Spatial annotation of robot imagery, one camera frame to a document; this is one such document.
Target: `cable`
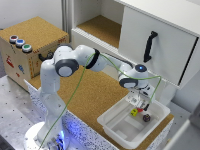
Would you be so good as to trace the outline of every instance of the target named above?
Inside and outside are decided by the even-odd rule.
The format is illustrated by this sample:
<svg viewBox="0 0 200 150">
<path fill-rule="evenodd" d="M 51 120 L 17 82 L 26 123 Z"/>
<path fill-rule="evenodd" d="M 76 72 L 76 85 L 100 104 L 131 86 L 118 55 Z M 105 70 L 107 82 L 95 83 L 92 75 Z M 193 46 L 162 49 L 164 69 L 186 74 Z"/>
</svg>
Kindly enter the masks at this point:
<svg viewBox="0 0 200 150">
<path fill-rule="evenodd" d="M 46 134 L 46 136 L 44 137 L 44 139 L 43 139 L 43 141 L 42 141 L 42 144 L 40 145 L 40 147 L 39 147 L 38 150 L 40 150 L 40 148 L 41 148 L 42 145 L 44 144 L 44 142 L 45 142 L 47 136 L 48 136 L 49 133 L 51 132 L 52 128 L 53 128 L 54 125 L 58 122 L 58 120 L 62 117 L 63 113 L 65 112 L 65 110 L 66 110 L 66 108 L 67 108 L 67 106 L 69 105 L 69 103 L 71 102 L 72 98 L 74 97 L 74 95 L 75 95 L 76 91 L 78 90 L 78 88 L 79 88 L 79 86 L 80 86 L 80 83 L 81 83 L 81 81 L 82 81 L 82 79 L 83 79 L 83 75 L 84 75 L 84 73 L 85 73 L 86 66 L 88 65 L 88 62 L 90 61 L 91 57 L 94 56 L 94 55 L 95 55 L 95 53 L 92 54 L 92 55 L 87 59 L 87 62 L 86 62 L 86 64 L 85 64 L 85 66 L 84 66 L 83 72 L 82 72 L 81 77 L 80 77 L 80 80 L 79 80 L 79 82 L 78 82 L 78 84 L 77 84 L 77 86 L 76 86 L 76 89 L 75 89 L 74 92 L 72 93 L 70 99 L 68 100 L 67 104 L 65 105 L 65 108 L 63 109 L 63 111 L 62 111 L 62 113 L 60 114 L 60 116 L 58 117 L 58 119 L 56 119 L 56 121 L 53 123 L 53 125 L 51 126 L 51 128 L 50 128 L 49 131 L 47 132 L 47 134 Z M 155 92 L 156 92 L 156 90 L 157 90 L 157 88 L 158 88 L 158 86 L 159 86 L 159 84 L 160 84 L 160 82 L 161 82 L 162 77 L 161 77 L 161 76 L 154 76 L 154 77 L 149 77 L 149 78 L 133 78 L 133 77 L 130 77 L 130 76 L 124 74 L 124 73 L 123 73 L 109 58 L 107 58 L 107 57 L 104 56 L 103 54 L 100 54 L 100 55 L 103 56 L 104 58 L 106 58 L 119 72 L 121 72 L 123 75 L 125 75 L 125 76 L 128 77 L 128 78 L 136 79 L 136 80 L 146 80 L 146 79 L 160 78 L 160 80 L 159 80 L 159 82 L 158 82 L 158 84 L 157 84 L 157 86 L 156 86 L 156 88 L 155 88 L 155 90 L 154 90 L 154 92 L 153 92 L 153 94 L 152 94 L 152 96 L 151 96 L 151 98 L 150 98 L 150 101 L 149 101 L 149 103 L 148 103 L 148 106 L 149 106 L 149 104 L 151 103 L 152 98 L 153 98 L 153 96 L 154 96 L 154 94 L 155 94 Z"/>
</svg>

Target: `cork board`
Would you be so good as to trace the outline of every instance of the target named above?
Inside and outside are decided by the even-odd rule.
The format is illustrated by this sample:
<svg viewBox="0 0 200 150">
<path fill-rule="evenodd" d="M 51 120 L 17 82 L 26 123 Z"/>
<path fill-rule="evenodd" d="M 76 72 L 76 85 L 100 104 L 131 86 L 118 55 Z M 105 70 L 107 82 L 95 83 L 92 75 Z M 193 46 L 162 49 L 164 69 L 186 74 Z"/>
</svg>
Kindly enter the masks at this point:
<svg viewBox="0 0 200 150">
<path fill-rule="evenodd" d="M 82 71 L 83 67 L 80 67 L 73 76 L 61 78 L 58 94 L 65 103 L 75 90 Z M 29 82 L 38 89 L 41 85 L 40 76 L 31 79 Z M 105 134 L 102 126 L 97 122 L 97 118 L 127 93 L 127 89 L 120 87 L 116 80 L 105 73 L 86 70 L 80 87 L 68 109 L 120 150 L 125 150 Z M 168 115 L 136 150 L 146 149 L 172 119 L 173 115 Z"/>
<path fill-rule="evenodd" d="M 116 48 L 119 47 L 121 25 L 112 20 L 100 15 L 77 27 Z"/>
<path fill-rule="evenodd" d="M 21 22 L 0 30 L 0 37 L 9 43 L 9 38 L 17 35 L 36 51 L 68 34 L 40 17 Z"/>
</svg>

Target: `brown box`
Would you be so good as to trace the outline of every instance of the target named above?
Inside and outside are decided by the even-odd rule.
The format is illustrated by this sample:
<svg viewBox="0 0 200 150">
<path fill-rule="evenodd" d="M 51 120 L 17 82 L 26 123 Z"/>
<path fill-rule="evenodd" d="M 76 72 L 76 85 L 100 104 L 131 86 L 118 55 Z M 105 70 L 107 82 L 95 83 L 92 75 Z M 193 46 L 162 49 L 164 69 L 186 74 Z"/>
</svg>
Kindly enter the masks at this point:
<svg viewBox="0 0 200 150">
<path fill-rule="evenodd" d="M 17 35 L 32 46 L 31 53 L 10 44 L 9 38 Z M 42 61 L 38 54 L 47 57 L 60 43 L 69 43 L 69 35 L 40 17 L 35 17 L 0 31 L 0 50 L 6 74 L 27 89 L 24 79 L 29 81 L 40 72 Z"/>
</svg>

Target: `robotic arm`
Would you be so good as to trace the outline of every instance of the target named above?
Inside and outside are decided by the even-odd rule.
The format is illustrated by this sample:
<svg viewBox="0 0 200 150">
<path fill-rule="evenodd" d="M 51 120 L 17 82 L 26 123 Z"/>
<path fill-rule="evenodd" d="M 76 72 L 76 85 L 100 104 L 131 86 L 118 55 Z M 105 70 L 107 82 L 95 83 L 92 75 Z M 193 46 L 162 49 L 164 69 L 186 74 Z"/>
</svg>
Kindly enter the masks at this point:
<svg viewBox="0 0 200 150">
<path fill-rule="evenodd" d="M 57 95 L 57 91 L 60 88 L 60 76 L 69 77 L 73 75 L 73 73 L 78 70 L 79 65 L 84 66 L 87 61 L 88 65 L 86 68 L 95 72 L 103 70 L 106 65 L 119 68 L 119 70 L 125 74 L 118 70 L 119 84 L 124 88 L 128 88 L 130 91 L 128 95 L 125 96 L 125 99 L 137 108 L 148 108 L 148 103 L 154 92 L 154 87 L 148 83 L 148 80 L 129 78 L 148 78 L 148 72 L 144 65 L 136 65 L 133 67 L 128 61 L 120 60 L 105 53 L 101 55 L 98 50 L 85 45 L 80 45 L 73 50 L 70 45 L 62 44 L 55 51 L 54 57 L 51 60 L 44 61 L 41 65 L 40 100 L 46 106 L 48 113 L 44 126 L 37 134 L 37 140 L 40 144 L 65 107 L 64 102 Z M 56 136 L 62 135 L 62 128 L 62 121 L 60 119 L 57 124 L 54 125 L 44 145 L 48 145 L 48 141 L 55 142 Z"/>
</svg>

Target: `black joint ring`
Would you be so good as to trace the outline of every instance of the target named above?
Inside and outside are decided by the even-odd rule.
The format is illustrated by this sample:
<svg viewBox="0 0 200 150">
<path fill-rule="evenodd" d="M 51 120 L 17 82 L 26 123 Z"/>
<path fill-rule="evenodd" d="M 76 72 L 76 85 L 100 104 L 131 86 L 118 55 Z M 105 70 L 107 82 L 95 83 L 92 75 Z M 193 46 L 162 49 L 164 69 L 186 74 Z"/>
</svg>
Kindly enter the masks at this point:
<svg viewBox="0 0 200 150">
<path fill-rule="evenodd" d="M 97 49 L 94 49 L 94 50 L 95 50 L 94 57 L 93 57 L 92 61 L 90 62 L 90 64 L 88 64 L 86 66 L 86 69 L 92 68 L 95 65 L 95 63 L 97 62 L 98 58 L 99 58 L 100 52 Z"/>
</svg>

